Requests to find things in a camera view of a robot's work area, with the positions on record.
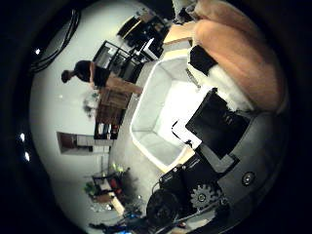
ceiling light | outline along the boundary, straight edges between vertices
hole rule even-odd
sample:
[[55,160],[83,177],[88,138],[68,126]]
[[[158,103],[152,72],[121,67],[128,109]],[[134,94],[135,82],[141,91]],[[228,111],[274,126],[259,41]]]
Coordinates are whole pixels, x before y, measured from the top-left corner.
[[19,137],[20,137],[20,139],[21,139],[22,142],[25,141],[25,134],[20,134]]
[[29,154],[27,152],[25,152],[25,159],[29,162],[30,161],[30,157]]
[[40,54],[40,49],[36,49],[35,53],[36,53],[36,55],[39,55]]

floor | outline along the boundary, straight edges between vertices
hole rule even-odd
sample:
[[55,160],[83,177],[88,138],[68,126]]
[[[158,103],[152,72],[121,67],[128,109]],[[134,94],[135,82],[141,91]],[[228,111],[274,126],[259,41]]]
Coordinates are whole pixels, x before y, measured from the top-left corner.
[[[143,68],[136,81],[137,85],[143,87],[151,67],[152,64]],[[130,168],[124,180],[126,193],[132,199],[136,199],[137,196],[141,197],[141,211],[145,215],[146,205],[152,192],[151,189],[163,173],[133,144],[130,135],[130,123],[137,107],[137,101],[138,99],[135,96],[130,100],[118,139],[110,150],[109,165],[115,163],[124,169]]]

woman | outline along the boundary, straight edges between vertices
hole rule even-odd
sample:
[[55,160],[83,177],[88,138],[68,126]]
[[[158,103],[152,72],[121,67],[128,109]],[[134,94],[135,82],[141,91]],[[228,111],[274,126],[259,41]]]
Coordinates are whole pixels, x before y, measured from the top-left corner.
[[106,87],[118,92],[134,93],[140,95],[143,88],[127,82],[108,69],[97,66],[93,61],[80,60],[75,64],[73,70],[64,70],[61,73],[61,81],[66,83],[76,76],[83,82],[90,83],[90,86]]

black shelving unit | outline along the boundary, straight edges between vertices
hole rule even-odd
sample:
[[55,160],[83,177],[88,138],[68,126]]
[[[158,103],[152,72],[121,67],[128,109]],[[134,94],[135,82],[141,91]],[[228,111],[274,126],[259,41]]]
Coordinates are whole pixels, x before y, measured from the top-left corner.
[[104,41],[98,49],[93,61],[101,67],[107,68],[119,77],[135,83],[143,64],[151,59],[138,56],[133,51],[125,51],[111,42]]

white wall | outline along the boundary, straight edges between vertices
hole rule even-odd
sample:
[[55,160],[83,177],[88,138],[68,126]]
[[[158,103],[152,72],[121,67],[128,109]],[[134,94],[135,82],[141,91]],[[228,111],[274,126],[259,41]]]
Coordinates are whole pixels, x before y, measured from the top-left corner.
[[[95,120],[89,120],[82,109],[84,97],[92,92],[87,83],[73,79],[60,80],[64,69],[72,69],[79,59],[92,59],[104,40],[116,45],[115,35],[123,22],[141,5],[129,0],[99,1],[82,13],[79,27],[69,45],[33,81],[30,99],[30,126],[36,149],[51,179],[81,180],[99,171],[99,156],[60,154],[57,132],[93,135]],[[54,38],[46,51],[61,43],[67,25]]]

